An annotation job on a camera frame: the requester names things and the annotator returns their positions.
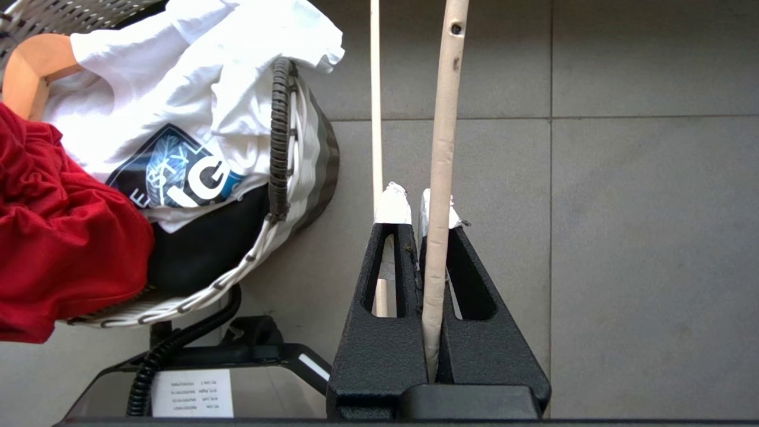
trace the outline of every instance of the laundry basket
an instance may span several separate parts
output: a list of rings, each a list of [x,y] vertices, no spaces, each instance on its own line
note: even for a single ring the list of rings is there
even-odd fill
[[[39,33],[86,33],[115,27],[156,3],[153,0],[22,0],[0,18],[5,68],[16,43]],[[189,296],[161,296],[149,290],[97,313],[69,319],[92,327],[137,327],[172,320],[218,301],[231,286],[261,264],[293,232],[326,208],[337,184],[339,149],[329,120],[287,58],[273,63],[269,214],[253,247],[239,264]]]

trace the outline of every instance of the black cable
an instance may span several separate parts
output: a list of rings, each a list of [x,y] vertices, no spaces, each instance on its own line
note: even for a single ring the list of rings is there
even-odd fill
[[[164,364],[177,350],[231,320],[237,314],[241,300],[240,285],[235,284],[229,290],[229,300],[222,310],[185,329],[177,329],[145,355],[145,359],[137,368],[137,374],[134,376],[134,382],[129,391],[127,416],[147,416],[153,379]]]

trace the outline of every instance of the gray tiled floor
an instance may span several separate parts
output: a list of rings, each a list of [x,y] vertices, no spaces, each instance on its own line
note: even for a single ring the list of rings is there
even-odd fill
[[[243,310],[331,359],[371,221],[368,2],[314,3],[345,32],[335,73],[305,73],[341,180],[247,278]],[[442,2],[381,3],[385,175],[416,212]],[[471,0],[467,35],[456,207],[550,370],[551,415],[759,418],[759,2]],[[44,349],[0,344],[0,419],[60,419],[144,340],[64,327]]]

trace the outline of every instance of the white t-shirt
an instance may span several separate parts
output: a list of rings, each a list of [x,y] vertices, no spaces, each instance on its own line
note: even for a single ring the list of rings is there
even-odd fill
[[[86,71],[44,120],[69,156],[174,232],[269,178],[272,62],[330,72],[342,32],[305,0],[171,0],[123,30],[74,34]]]

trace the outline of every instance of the printed logo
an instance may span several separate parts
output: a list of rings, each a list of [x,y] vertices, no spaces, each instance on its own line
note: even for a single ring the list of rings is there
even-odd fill
[[[190,135],[166,125],[113,171],[106,184],[145,209],[219,203],[242,179]]]

